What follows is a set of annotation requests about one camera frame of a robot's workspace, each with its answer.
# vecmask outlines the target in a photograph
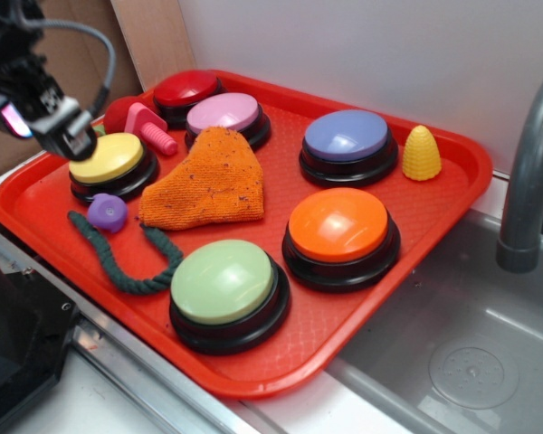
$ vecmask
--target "sink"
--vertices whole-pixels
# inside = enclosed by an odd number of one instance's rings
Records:
[[[543,242],[511,274],[499,229],[468,212],[328,372],[413,432],[543,432]]]

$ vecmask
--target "pink screw toy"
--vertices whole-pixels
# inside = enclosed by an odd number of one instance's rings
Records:
[[[177,142],[167,134],[166,121],[140,102],[129,107],[125,132],[134,134],[166,156],[177,152]]]

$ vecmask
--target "green rope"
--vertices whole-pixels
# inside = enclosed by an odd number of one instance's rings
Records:
[[[145,236],[158,250],[165,255],[169,261],[168,267],[153,278],[137,280],[127,276],[120,269],[110,249],[109,242],[97,231],[87,219],[80,213],[69,211],[68,217],[74,227],[94,247],[99,257],[100,265],[103,267],[112,283],[121,291],[128,294],[143,296],[155,294],[171,286],[171,279],[176,268],[183,260],[183,252],[171,242],[171,240],[157,228],[149,228],[142,225]]]

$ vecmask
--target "red tray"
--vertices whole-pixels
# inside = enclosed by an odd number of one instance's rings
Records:
[[[185,254],[221,239],[251,241],[288,271],[281,240],[291,210],[320,189],[300,174],[298,154],[304,132],[314,119],[351,107],[229,72],[216,73],[229,91],[257,98],[271,120],[271,139],[256,152],[264,173],[265,216],[258,222],[212,224],[168,235]],[[150,99],[152,93],[143,96]],[[403,144],[416,124],[382,116],[400,145],[400,163]],[[67,220],[69,210],[86,214],[87,209],[71,195],[68,165],[59,157],[42,156],[0,186],[0,222],[208,391],[236,399],[267,397],[294,388],[323,369],[488,187],[492,165],[478,144],[429,129],[443,159],[437,177],[411,181],[399,164],[387,178],[366,188],[385,204],[400,229],[397,264],[378,284],[351,294],[315,292],[290,278],[292,306],[286,322],[270,340],[241,354],[209,356],[183,346],[169,322],[168,291],[136,297],[113,287],[92,246]],[[176,156],[159,157],[159,176],[168,174],[186,156],[183,132],[171,134],[181,150]],[[106,236],[127,274],[149,278],[166,262],[145,240],[137,213],[138,199],[134,199],[129,202],[125,228]]]

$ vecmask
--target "faucet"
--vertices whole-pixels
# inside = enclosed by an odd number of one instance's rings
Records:
[[[543,233],[543,84],[523,127],[510,174],[497,243],[497,263],[513,273],[538,265]]]

